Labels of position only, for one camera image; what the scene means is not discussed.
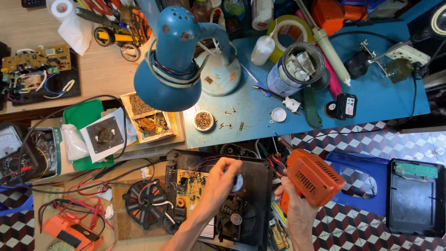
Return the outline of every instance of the blue tabletop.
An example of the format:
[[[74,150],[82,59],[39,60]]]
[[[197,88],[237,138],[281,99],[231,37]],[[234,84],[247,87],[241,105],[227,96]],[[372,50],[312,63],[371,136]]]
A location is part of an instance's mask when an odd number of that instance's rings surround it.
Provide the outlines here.
[[[363,27],[345,27],[340,32],[362,30],[371,31],[388,36],[397,41],[405,41],[410,35],[405,22],[388,22],[374,24]],[[377,54],[385,52],[391,44],[381,38],[364,34],[345,35],[331,40],[333,47],[338,52],[341,60],[351,58],[360,50],[359,43],[368,40],[368,48]],[[250,56],[257,38],[242,38],[233,41],[236,46],[239,61],[266,86],[266,76],[274,63],[267,61],[263,66],[256,66],[251,63]],[[212,146],[237,142],[255,138],[265,138],[274,136],[273,131],[279,135],[294,134],[310,130],[305,120],[303,111],[301,115],[291,113],[277,98],[265,97],[260,91],[254,89],[254,81],[244,72],[238,88],[230,95],[224,97],[211,97],[205,93],[201,94],[198,103],[183,112],[186,130],[187,145],[190,148]],[[351,89],[340,82],[342,92],[351,93],[357,96],[358,104],[356,117],[345,121],[335,120],[327,117],[324,113],[325,105],[332,101],[328,89],[314,92],[314,98],[318,113],[323,121],[323,128],[333,128],[339,126],[355,125],[367,122],[389,120],[401,117],[408,117],[412,112],[414,86],[413,79],[393,84],[389,78],[383,77],[376,64],[369,67],[366,75],[351,81]],[[293,96],[301,101],[301,93]],[[286,120],[282,123],[270,124],[271,111],[275,108],[284,108],[287,112]],[[193,117],[197,111],[206,110],[210,112],[218,121],[208,132],[200,132],[193,125]],[[417,98],[414,115],[430,113],[430,108],[426,98],[423,82],[417,81]],[[224,126],[219,129],[220,123],[231,124],[232,129]],[[239,130],[240,123],[243,122],[246,129]]]

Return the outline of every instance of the yellow tape roll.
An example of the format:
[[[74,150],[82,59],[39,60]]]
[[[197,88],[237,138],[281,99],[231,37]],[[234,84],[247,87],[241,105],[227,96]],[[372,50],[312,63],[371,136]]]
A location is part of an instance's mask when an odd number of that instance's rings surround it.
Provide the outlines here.
[[[283,47],[278,39],[277,36],[280,34],[287,34],[290,37],[293,38],[296,42],[308,42],[313,43],[313,32],[311,31],[310,26],[301,19],[300,17],[293,16],[293,15],[283,15],[281,17],[278,17],[276,20],[274,20],[271,25],[268,28],[267,35],[271,34],[273,32],[273,39],[276,43],[276,47],[274,48],[273,53],[271,53],[271,56],[269,57],[269,60],[273,61],[274,63],[277,63],[277,61],[280,59],[280,57],[283,55],[283,52],[286,50],[286,47]]]

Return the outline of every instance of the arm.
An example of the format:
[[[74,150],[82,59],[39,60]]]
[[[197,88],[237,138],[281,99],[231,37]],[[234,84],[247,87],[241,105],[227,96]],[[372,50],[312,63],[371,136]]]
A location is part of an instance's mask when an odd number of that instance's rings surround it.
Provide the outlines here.
[[[311,230],[319,207],[310,205],[306,199],[297,195],[296,189],[288,179],[282,177],[282,185],[274,192],[279,199],[285,190],[289,196],[287,226],[294,251],[314,251]]]
[[[209,172],[200,203],[183,222],[175,235],[164,245],[162,251],[191,250],[201,231],[215,216],[232,188],[234,177],[240,172],[242,162],[220,158]]]

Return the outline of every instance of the green plastic container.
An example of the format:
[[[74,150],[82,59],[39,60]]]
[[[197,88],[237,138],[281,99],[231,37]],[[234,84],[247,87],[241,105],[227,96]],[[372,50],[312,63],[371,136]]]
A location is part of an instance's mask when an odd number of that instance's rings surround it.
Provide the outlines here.
[[[101,118],[101,112],[104,111],[102,101],[99,99],[91,100],[77,106],[65,109],[63,111],[63,119],[65,124],[72,124],[76,126],[78,130],[85,126],[95,122]],[[91,157],[87,156],[82,159],[73,161],[73,168],[77,171],[97,169],[102,167],[109,167],[115,162],[113,160],[107,160],[102,162],[91,162]]]

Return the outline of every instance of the small bowl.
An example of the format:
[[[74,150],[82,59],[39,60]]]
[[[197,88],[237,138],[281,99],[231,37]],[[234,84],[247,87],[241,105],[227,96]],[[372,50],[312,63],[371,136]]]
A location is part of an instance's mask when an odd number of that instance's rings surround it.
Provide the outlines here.
[[[205,129],[200,129],[196,124],[195,124],[195,117],[199,114],[199,113],[201,113],[201,112],[204,112],[204,113],[207,113],[207,114],[209,114],[210,116],[211,116],[211,124],[207,127],[207,128],[205,128]],[[199,111],[199,112],[197,112],[196,114],[195,114],[195,116],[194,116],[194,126],[195,126],[195,128],[197,129],[197,130],[199,130],[200,132],[207,132],[207,131],[209,131],[213,126],[214,126],[214,117],[212,116],[212,114],[210,113],[210,112],[208,112],[208,111]]]

